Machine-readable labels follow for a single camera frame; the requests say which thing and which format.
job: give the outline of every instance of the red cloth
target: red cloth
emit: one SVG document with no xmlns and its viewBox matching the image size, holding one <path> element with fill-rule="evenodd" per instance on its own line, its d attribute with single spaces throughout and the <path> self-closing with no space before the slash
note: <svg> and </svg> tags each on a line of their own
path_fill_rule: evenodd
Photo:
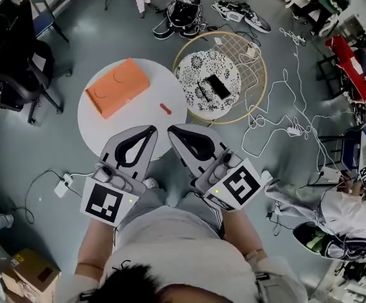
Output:
<svg viewBox="0 0 366 303">
<path fill-rule="evenodd" d="M 364 74 L 359 74 L 351 62 L 351 58 L 355 57 L 354 52 L 348 46 L 343 36 L 334 36 L 325 42 L 325 46 L 334 52 L 338 59 L 338 66 L 347 73 L 351 82 L 354 84 L 358 93 L 352 93 L 354 101 L 366 101 L 366 82 Z"/>
</svg>

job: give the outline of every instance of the smartphone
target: smartphone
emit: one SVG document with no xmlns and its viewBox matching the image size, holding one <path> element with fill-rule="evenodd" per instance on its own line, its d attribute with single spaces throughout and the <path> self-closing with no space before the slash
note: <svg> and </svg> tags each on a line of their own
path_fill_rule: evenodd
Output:
<svg viewBox="0 0 366 303">
<path fill-rule="evenodd" d="M 225 87 L 225 85 L 220 81 L 217 75 L 213 74 L 209 78 L 206 78 L 208 84 L 211 85 L 212 89 L 214 90 L 215 94 L 217 94 L 221 100 L 227 98 L 231 95 L 229 90 Z"/>
</svg>

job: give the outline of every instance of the floor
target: floor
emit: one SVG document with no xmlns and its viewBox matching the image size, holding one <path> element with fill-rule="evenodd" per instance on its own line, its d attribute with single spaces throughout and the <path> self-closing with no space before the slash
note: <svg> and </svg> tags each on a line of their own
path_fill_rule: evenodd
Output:
<svg viewBox="0 0 366 303">
<path fill-rule="evenodd" d="M 165 6 L 168 0 L 152 0 Z M 224 21 L 210 8 L 214 0 L 202 0 L 204 15 L 209 23 L 222 25 Z M 308 32 L 308 26 L 295 23 L 291 12 L 284 8 L 283 0 L 229 0 L 247 1 L 253 10 L 260 13 L 272 26 L 269 34 L 259 33 L 263 59 L 268 70 L 268 87 L 274 81 L 282 80 L 283 69 L 288 70 L 288 84 L 297 96 L 296 104 L 303 107 L 297 78 L 297 61 L 293 53 L 295 45 L 290 38 L 279 31 L 293 30 L 296 34 Z M 59 116 L 42 100 L 36 111 L 36 126 L 27 124 L 28 110 L 15 113 L 0 110 L 0 199 L 11 205 L 22 206 L 28 185 L 41 172 L 53 168 L 62 172 L 90 172 L 97 157 L 89 150 L 81 138 L 77 124 L 77 106 L 81 92 L 90 78 L 104 66 L 126 57 L 147 58 L 171 69 L 175 55 L 186 42 L 174 35 L 164 41 L 154 39 L 151 28 L 162 20 L 152 10 L 145 19 L 139 17 L 133 0 L 110 0 L 109 10 L 104 11 L 104 0 L 73 0 L 57 17 L 57 22 L 68 36 L 67 45 L 55 31 L 42 37 L 53 49 L 57 63 L 74 62 L 71 77 L 62 77 L 53 82 L 49 93 L 64 102 L 64 113 Z M 235 29 L 246 30 L 244 24 L 230 23 Z M 315 42 L 324 50 L 321 41 Z M 321 59 L 319 51 L 308 42 L 299 47 L 300 77 L 307 102 L 305 114 L 312 118 L 316 114 L 333 116 L 348 110 L 345 98 L 329 99 L 323 81 L 316 80 L 316 62 Z M 285 85 L 275 86 L 271 95 L 268 117 L 278 121 L 283 114 L 295 116 L 292 106 L 293 96 Z M 305 119 L 300 123 L 307 125 Z M 352 125 L 352 118 L 342 114 L 333 119 L 319 119 L 315 127 L 321 134 L 340 134 Z M 240 149 L 247 121 L 214 126 L 226 143 L 247 155 Z M 245 140 L 249 152 L 258 154 L 275 127 L 267 124 L 251 131 Z M 303 186 L 317 178 L 317 143 L 312 135 L 304 138 L 289 138 L 283 131 L 275 133 L 268 147 L 259 158 L 249 157 L 255 168 L 261 172 L 268 169 L 284 181 Z M 176 167 L 165 175 L 162 167 Z M 187 178 L 175 155 L 169 151 L 163 158 L 152 162 L 148 175 L 158 179 L 175 198 L 182 194 Z M 73 188 L 82 192 L 83 178 L 76 177 Z M 33 211 L 35 224 L 25 222 L 20 211 L 13 228 L 0 232 L 0 242 L 9 251 L 32 247 L 52 258 L 64 272 L 72 272 L 76 263 L 79 245 L 85 234 L 89 218 L 79 212 L 80 199 L 67 193 L 58 198 L 53 190 L 58 180 L 53 174 L 46 174 L 33 186 L 28 196 L 28 207 Z M 290 230 L 282 228 L 277 237 L 273 235 L 275 225 L 265 219 L 270 202 L 259 193 L 247 207 L 249 218 L 263 238 L 269 255 L 283 255 L 289 260 L 300 278 L 311 288 L 315 288 L 324 276 L 331 261 L 317 257 L 295 242 Z M 299 219 L 282 218 L 281 223 L 294 227 Z"/>
</svg>

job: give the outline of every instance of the black and white floral tabletop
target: black and white floral tabletop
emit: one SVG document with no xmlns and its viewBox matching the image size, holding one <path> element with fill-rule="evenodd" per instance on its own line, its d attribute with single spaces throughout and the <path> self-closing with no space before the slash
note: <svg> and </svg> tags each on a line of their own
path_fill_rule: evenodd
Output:
<svg viewBox="0 0 366 303">
<path fill-rule="evenodd" d="M 205 80 L 213 74 L 231 93 L 223 100 Z M 187 55 L 176 68 L 175 75 L 183 86 L 189 110 L 204 119 L 223 116 L 239 99 L 241 85 L 239 71 L 229 57 L 216 50 L 210 49 Z"/>
</svg>

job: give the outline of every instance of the orange folder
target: orange folder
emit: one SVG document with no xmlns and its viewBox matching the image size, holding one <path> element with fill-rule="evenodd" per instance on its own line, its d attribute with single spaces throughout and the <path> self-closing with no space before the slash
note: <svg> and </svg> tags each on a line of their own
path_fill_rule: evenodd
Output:
<svg viewBox="0 0 366 303">
<path fill-rule="evenodd" d="M 147 75 L 129 58 L 103 75 L 85 92 L 102 117 L 107 119 L 149 85 Z"/>
</svg>

